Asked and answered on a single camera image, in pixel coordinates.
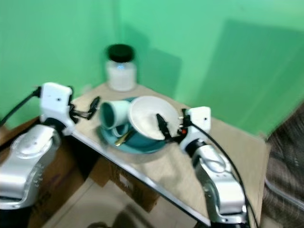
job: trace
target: teal saucer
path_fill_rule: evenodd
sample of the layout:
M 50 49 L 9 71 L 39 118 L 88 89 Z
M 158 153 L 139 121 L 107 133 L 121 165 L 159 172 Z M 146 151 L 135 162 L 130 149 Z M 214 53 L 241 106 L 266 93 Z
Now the teal saucer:
M 134 100 L 135 97 L 126 98 L 127 101 Z M 117 137 L 112 135 L 111 130 L 107 130 L 100 127 L 100 133 L 103 138 L 109 143 L 109 145 L 127 153 L 133 154 L 147 154 L 147 153 L 154 153 L 159 151 L 161 148 L 165 146 L 164 140 L 151 140 L 140 133 L 135 133 L 130 139 L 128 139 L 125 143 L 120 146 L 115 146 L 115 142 L 117 141 Z

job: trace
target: cardboard box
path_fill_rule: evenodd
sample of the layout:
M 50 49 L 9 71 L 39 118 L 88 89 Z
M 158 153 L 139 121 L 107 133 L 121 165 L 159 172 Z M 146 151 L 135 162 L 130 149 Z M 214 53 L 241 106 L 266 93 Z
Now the cardboard box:
M 90 177 L 101 187 L 109 180 L 113 181 L 147 212 L 153 209 L 160 196 L 140 180 L 103 157 L 95 164 Z
M 8 156 L 10 144 L 0 152 L 0 163 Z M 28 228 L 40 228 L 84 183 L 84 178 L 72 155 L 68 142 L 63 140 L 53 162 L 45 169 L 36 204 Z

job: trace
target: green wall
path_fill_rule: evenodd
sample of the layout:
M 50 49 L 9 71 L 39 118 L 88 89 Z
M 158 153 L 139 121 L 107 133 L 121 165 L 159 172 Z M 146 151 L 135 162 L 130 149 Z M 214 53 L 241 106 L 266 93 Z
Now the green wall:
M 301 0 L 3 0 L 0 116 L 46 81 L 76 95 L 104 82 L 104 48 L 116 42 L 135 47 L 140 84 L 253 134 L 304 97 Z M 10 126 L 37 114 L 36 100 Z
M 121 1 L 141 84 L 250 133 L 269 134 L 304 97 L 304 2 Z
M 106 46 L 118 42 L 113 0 L 0 1 L 0 118 L 47 81 L 85 85 L 105 81 Z M 16 126 L 39 114 L 34 98 L 8 122 Z

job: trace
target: floor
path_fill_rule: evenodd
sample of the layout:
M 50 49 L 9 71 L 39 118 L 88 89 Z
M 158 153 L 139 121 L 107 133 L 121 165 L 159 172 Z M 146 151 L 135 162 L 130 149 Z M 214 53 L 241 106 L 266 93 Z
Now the floor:
M 113 228 L 193 228 L 196 224 L 162 197 L 147 213 L 113 182 L 101 188 L 89 178 L 43 228 L 87 228 L 96 222 Z M 261 228 L 281 226 L 263 217 Z

